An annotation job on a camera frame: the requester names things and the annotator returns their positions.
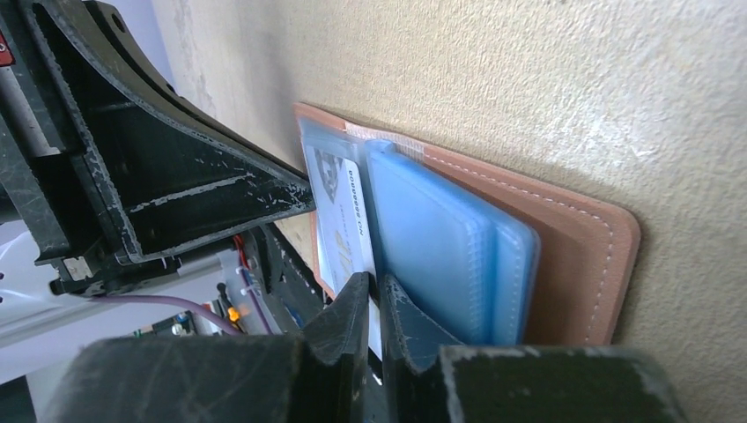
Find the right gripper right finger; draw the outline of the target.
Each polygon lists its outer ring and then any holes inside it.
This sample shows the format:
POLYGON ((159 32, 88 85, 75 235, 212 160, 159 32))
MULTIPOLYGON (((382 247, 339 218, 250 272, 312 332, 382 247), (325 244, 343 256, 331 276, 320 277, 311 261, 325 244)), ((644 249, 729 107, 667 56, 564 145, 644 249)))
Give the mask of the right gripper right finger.
POLYGON ((459 343, 393 277, 380 283, 394 422, 683 422, 663 369, 616 346, 459 343))

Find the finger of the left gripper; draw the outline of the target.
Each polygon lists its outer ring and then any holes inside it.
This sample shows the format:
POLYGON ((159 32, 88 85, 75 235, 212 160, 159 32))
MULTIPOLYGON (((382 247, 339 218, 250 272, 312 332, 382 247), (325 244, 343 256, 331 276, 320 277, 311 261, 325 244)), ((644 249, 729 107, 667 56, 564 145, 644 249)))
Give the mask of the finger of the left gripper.
POLYGON ((310 212, 306 176, 181 97, 101 1, 1 4, 1 220, 55 294, 99 294, 310 212))

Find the pink leather card holder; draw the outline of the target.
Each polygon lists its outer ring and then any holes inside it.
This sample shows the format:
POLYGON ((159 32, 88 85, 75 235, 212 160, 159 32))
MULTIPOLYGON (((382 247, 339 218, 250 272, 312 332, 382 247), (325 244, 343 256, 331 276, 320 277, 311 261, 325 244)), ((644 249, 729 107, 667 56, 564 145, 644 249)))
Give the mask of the pink leather card holder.
MULTIPOLYGON (((461 341, 611 341, 640 243, 630 212, 315 106, 294 114, 304 147, 358 165, 375 276, 461 341)), ((312 235, 334 295, 317 213, 312 235)))

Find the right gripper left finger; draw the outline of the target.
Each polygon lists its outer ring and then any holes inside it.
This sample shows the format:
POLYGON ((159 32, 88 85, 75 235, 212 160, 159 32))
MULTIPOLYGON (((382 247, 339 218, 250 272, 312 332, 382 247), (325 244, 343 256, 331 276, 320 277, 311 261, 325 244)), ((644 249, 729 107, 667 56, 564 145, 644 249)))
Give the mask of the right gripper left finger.
POLYGON ((74 359, 44 422, 360 422, 370 277, 300 331, 110 338, 74 359))

